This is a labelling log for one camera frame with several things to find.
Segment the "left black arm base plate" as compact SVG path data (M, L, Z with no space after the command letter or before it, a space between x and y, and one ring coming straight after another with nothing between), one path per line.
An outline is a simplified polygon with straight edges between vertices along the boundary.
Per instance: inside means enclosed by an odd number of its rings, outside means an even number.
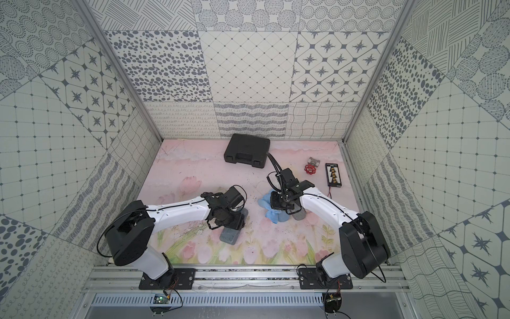
M173 268L164 273L159 279L150 279L143 274L139 283L139 290L191 290L195 280L196 268Z

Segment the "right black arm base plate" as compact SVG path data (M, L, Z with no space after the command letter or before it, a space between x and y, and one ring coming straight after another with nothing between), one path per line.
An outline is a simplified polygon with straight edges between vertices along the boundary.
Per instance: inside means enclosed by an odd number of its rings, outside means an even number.
M325 289L330 291L347 290L353 288L349 275L341 275L336 278L329 277L324 271L315 267L300 265L296 269L301 290Z

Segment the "blue eyeglass case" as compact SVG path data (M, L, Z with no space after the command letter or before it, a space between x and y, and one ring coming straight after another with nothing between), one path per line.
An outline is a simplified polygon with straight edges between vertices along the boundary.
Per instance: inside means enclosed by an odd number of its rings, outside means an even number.
M290 215L288 215L285 211L280 211L278 213L278 222L285 223L290 219Z

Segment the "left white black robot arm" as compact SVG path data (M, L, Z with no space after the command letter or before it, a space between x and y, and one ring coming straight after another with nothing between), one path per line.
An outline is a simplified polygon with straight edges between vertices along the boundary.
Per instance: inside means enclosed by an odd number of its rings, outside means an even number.
M134 267L162 285L172 279L174 269L168 257L150 245L152 235L194 221L205 221L210 230L239 231L244 227L245 203L246 197L235 186L178 203L145 205L137 200L105 228L102 237L116 266Z

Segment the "blue microfiber cloth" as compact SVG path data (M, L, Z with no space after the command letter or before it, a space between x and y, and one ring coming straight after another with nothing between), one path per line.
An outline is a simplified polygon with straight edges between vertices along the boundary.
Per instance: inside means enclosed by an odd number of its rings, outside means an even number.
M258 205L266 210L265 217L271 220L272 223L278 224L278 213L280 210L273 209L270 200L271 196L276 193L274 190L264 195L261 199L258 200Z

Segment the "grey felt eyeglass case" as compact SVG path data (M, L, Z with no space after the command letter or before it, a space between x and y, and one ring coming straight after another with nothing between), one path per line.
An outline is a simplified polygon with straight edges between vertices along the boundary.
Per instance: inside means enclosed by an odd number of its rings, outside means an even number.
M296 221L301 221L303 219L306 218L306 210L304 209L301 209L300 211L296 211L292 214L292 217L296 220Z

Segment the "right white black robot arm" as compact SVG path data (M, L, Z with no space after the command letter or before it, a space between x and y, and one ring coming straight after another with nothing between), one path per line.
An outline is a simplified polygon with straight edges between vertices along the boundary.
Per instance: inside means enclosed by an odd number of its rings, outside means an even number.
M280 184L270 183L272 209L289 215L311 211L338 231L340 252L332 253L316 264L324 281L343 275L365 278L390 257L390 249L376 217L365 211L357 213L324 195L308 180L302 182L291 171L276 174Z

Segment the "dark grey eyeglass case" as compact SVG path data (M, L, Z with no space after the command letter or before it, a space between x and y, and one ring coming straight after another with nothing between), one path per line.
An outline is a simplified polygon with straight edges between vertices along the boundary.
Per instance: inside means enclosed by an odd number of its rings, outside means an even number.
M241 226L240 226L240 229L230 229L230 228L224 228L222 230L222 233L220 234L220 241L223 242L223 243L226 243L228 245L235 245L239 236L240 236L240 232L241 230L244 228L245 226L245 223L246 223L246 219L247 219L247 216L248 216L248 210L246 208L243 208L241 211L240 211L240 214L241 214Z

